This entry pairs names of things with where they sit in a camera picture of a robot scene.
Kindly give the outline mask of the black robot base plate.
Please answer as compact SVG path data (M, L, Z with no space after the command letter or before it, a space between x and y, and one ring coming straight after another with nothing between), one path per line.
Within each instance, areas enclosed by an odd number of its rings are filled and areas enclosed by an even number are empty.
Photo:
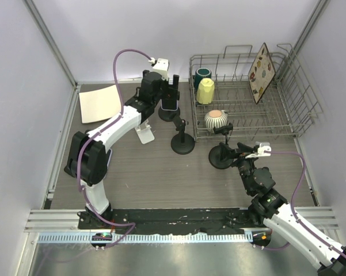
M247 209L241 208L193 208L193 209L114 209L107 220L99 220L90 210L77 213L79 229L111 229L124 234L135 223L133 235L228 235L242 233L245 228L263 228L264 225Z

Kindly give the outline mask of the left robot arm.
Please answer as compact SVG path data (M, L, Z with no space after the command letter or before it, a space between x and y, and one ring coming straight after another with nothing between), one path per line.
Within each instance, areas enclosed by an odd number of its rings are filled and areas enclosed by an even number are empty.
M179 100L179 76L173 76L170 84L162 75L143 71L143 78L136 93L126 101L122 112L100 127L88 132L76 132L71 140L65 173L76 178L78 188L86 194L86 212L98 229L105 229L112 219L112 207L106 197L103 179L108 171L112 146L127 132L145 122L165 99Z

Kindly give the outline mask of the lilac-case phone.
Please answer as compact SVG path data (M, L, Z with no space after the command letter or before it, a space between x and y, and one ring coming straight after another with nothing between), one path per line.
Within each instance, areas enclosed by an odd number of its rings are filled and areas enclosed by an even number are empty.
M167 111L176 111L178 109L178 100L177 99L162 99L161 109L167 110Z
M107 152L107 168L109 168L109 164L111 162L112 152L112 149L109 149Z

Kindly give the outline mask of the black round-base phone stand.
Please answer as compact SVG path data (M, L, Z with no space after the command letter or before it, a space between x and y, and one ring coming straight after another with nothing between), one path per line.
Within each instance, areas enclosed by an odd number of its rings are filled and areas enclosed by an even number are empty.
M191 153L195 147L195 140L191 135L185 132L187 122L177 114L173 118L173 123L175 124L178 134L174 135L171 139L170 146L172 150L179 155Z

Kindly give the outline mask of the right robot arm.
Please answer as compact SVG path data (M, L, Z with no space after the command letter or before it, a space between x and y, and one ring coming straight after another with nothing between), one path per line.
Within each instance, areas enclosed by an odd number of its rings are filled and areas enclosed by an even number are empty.
M220 143L220 160L231 161L253 199L248 208L249 222L273 229L294 246L317 269L318 275L346 275L346 246L326 236L297 212L274 188L269 168L256 168L255 160L273 152L268 143L248 147L242 143L236 149Z

